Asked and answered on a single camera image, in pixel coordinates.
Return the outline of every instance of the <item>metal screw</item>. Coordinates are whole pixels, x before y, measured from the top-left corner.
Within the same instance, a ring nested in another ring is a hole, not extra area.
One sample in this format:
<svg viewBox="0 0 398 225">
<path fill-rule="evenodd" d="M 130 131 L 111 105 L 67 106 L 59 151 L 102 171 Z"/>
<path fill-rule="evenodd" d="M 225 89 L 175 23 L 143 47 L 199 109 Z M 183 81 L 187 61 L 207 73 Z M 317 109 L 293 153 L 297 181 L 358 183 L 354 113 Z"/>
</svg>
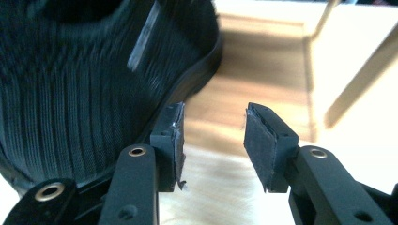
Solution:
<svg viewBox="0 0 398 225">
<path fill-rule="evenodd" d="M 35 199 L 39 202 L 47 202 L 58 197 L 64 192 L 65 186 L 62 183 L 55 182 L 42 187 L 35 195 Z"/>
<path fill-rule="evenodd" d="M 320 150 L 320 149 L 311 149 L 310 150 L 311 156 L 315 157 L 315 158 L 326 158 L 328 155 Z"/>
<path fill-rule="evenodd" d="M 146 149 L 144 147 L 135 147 L 129 151 L 129 156 L 131 157 L 140 157 L 146 153 Z"/>
</svg>

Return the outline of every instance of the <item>black metal bracket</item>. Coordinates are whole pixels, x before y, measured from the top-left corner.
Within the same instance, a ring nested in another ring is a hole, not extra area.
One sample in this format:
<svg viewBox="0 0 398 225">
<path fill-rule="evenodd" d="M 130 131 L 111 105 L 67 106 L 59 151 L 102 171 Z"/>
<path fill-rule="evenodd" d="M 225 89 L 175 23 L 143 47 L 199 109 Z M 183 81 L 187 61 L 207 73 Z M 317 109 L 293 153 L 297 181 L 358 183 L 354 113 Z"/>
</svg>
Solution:
<svg viewBox="0 0 398 225">
<path fill-rule="evenodd" d="M 78 189 L 71 179 L 52 179 L 30 189 L 5 225 L 159 224 L 158 192 L 182 188 L 184 104 L 163 109 L 148 137 L 121 151 L 112 182 Z"/>
<path fill-rule="evenodd" d="M 299 136 L 270 108 L 249 103 L 245 148 L 269 192 L 287 192 L 296 224 L 397 224 L 391 195 L 357 182 L 330 151 L 298 147 Z"/>
</svg>

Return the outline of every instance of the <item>black shoe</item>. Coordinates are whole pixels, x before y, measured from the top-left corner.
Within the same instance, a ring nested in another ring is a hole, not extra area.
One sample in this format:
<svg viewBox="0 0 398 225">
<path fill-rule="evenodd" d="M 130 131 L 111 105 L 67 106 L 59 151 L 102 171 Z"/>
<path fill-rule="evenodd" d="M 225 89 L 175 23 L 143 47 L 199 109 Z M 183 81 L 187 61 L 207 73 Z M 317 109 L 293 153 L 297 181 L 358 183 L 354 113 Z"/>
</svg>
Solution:
<svg viewBox="0 0 398 225">
<path fill-rule="evenodd" d="M 0 171 L 22 194 L 109 176 L 222 55 L 208 0 L 4 0 L 0 27 Z"/>
</svg>

